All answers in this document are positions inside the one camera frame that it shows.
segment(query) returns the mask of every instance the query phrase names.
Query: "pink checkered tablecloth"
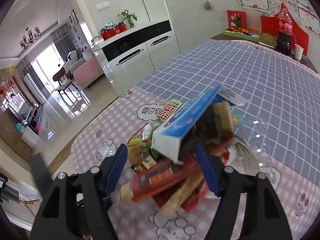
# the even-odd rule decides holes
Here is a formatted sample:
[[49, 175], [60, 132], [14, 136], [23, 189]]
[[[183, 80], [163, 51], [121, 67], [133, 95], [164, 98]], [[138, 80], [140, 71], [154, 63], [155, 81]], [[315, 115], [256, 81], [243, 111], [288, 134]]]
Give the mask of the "pink checkered tablecloth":
[[[92, 166], [99, 166], [104, 148], [116, 148], [121, 143], [127, 143], [147, 122], [156, 120], [156, 114], [164, 104], [164, 100], [138, 88], [117, 99], [72, 144], [71, 154], [76, 171], [83, 173]], [[130, 166], [127, 162], [117, 188], [111, 195], [114, 203], [109, 216], [120, 240], [205, 238], [217, 210], [218, 200], [204, 199], [192, 212], [186, 213], [179, 209], [171, 217], [161, 215], [152, 198], [133, 205], [123, 204], [120, 201], [120, 188], [135, 175]], [[267, 175], [273, 174], [272, 178], [275, 179], [271, 183], [287, 215], [293, 239], [300, 239], [320, 210], [320, 188], [273, 157], [263, 171]], [[240, 236], [245, 201], [243, 194], [231, 239]]]

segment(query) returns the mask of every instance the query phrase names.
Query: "white countertop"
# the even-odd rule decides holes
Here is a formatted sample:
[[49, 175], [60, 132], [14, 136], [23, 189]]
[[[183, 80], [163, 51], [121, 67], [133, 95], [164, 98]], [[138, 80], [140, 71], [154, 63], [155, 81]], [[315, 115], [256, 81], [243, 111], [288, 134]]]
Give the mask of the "white countertop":
[[112, 36], [111, 38], [99, 43], [98, 45], [94, 46], [92, 48], [93, 51], [97, 51], [99, 49], [102, 49], [104, 46], [126, 36], [126, 35], [129, 35], [130, 33], [133, 33], [133, 32], [136, 32], [138, 30], [141, 30], [143, 28], [146, 28], [146, 27], [149, 27], [151, 25], [154, 25], [154, 24], [157, 24], [157, 23], [160, 23], [160, 22], [163, 22], [163, 21], [167, 21], [168, 19], [162, 19], [162, 20], [157, 20], [157, 21], [149, 21], [149, 22], [144, 22], [144, 23], [140, 23], [138, 25], [135, 25], [133, 28], [130, 28], [128, 29], [127, 31], [125, 32], [121, 32], [115, 36]]

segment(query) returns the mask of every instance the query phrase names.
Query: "potted plant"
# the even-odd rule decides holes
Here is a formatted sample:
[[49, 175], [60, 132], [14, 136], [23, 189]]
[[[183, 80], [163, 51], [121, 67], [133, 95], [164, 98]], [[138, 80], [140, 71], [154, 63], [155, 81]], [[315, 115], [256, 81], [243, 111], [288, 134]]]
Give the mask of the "potted plant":
[[121, 14], [118, 14], [118, 16], [119, 15], [124, 16], [124, 18], [122, 20], [123, 22], [124, 22], [124, 20], [128, 20], [130, 28], [134, 27], [134, 23], [131, 18], [133, 18], [135, 21], [137, 21], [137, 16], [135, 15], [135, 13], [129, 14], [128, 10], [124, 10], [124, 12], [121, 12]]

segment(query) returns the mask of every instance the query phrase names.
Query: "table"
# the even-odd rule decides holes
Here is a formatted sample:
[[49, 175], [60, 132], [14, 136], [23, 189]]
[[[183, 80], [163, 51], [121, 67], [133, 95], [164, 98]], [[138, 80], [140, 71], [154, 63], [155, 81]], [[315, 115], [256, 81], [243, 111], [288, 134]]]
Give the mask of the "table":
[[[228, 35], [223, 35], [222, 33], [212, 37], [211, 39], [213, 40], [229, 40], [229, 41], [233, 41], [233, 40], [241, 40], [241, 41], [245, 41], [246, 39], [243, 39], [243, 38], [238, 38], [238, 37], [233, 37], [233, 36], [228, 36]], [[313, 70], [314, 72], [316, 72], [318, 74], [318, 71], [316, 69], [316, 67], [313, 65], [313, 63], [311, 62], [311, 60], [309, 58], [307, 59], [304, 59], [302, 58], [300, 60], [300, 63], [307, 66], [308, 68], [310, 68], [311, 70]]]
[[[304, 65], [271, 49], [247, 41], [206, 41], [156, 70], [93, 120], [71, 147], [75, 169], [84, 172], [99, 165], [99, 149], [126, 143], [156, 119], [156, 109], [166, 100], [187, 102], [224, 83], [249, 100], [232, 109], [232, 114], [244, 117], [235, 133], [272, 155], [264, 172], [276, 174], [273, 186], [293, 239], [299, 239], [320, 210], [319, 80]], [[178, 210], [165, 218], [152, 199], [131, 206], [120, 202], [119, 189], [133, 175], [127, 162], [112, 194], [109, 216], [119, 239], [161, 239], [160, 235], [170, 239], [165, 230], [169, 224], [185, 239], [204, 239], [217, 201], [205, 199], [191, 213]], [[239, 236], [244, 207], [242, 197], [232, 239]]]

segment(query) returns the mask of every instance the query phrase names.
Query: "pink sofa cover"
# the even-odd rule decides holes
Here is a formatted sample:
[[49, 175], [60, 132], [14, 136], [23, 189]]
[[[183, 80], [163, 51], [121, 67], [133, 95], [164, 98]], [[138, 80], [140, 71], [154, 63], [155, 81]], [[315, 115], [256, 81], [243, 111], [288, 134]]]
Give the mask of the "pink sofa cover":
[[74, 70], [73, 77], [79, 85], [82, 85], [94, 77], [98, 78], [101, 75], [100, 69], [99, 62], [93, 57]]

